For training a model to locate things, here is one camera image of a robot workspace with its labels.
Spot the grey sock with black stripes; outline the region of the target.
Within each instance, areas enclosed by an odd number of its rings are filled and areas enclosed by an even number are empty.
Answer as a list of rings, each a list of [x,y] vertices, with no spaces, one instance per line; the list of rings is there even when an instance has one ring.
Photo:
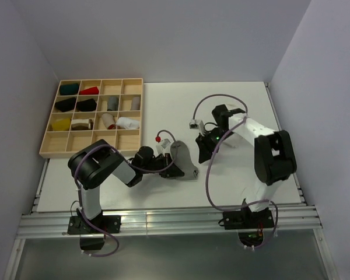
[[[177,177],[178,180],[191,181],[198,178],[198,167],[193,164],[189,148],[183,141],[173,142],[170,153],[175,158],[174,164],[184,173],[183,176]]]

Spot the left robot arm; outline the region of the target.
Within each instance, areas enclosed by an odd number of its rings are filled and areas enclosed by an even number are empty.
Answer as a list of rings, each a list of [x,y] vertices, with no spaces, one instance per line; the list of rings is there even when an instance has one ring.
[[[89,233],[95,233],[105,226],[100,205],[100,186],[110,175],[127,187],[140,183],[145,174],[159,174],[165,179],[185,176],[173,163],[167,147],[159,148],[160,152],[155,156],[151,147],[142,146],[131,160],[127,160],[102,139],[71,156],[68,168],[78,188],[81,227]]]

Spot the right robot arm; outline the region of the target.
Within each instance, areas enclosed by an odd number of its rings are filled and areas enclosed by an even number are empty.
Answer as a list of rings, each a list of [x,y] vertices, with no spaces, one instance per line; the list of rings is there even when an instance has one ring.
[[[242,208],[223,212],[220,225],[226,230],[272,228],[274,220],[269,210],[279,186],[296,172],[297,164],[290,135],[285,130],[275,131],[248,117],[238,107],[221,104],[212,110],[216,127],[210,131],[201,121],[193,121],[190,128],[198,128],[196,143],[199,163],[212,158],[217,144],[234,146],[244,139],[254,148],[255,184],[243,199]]]

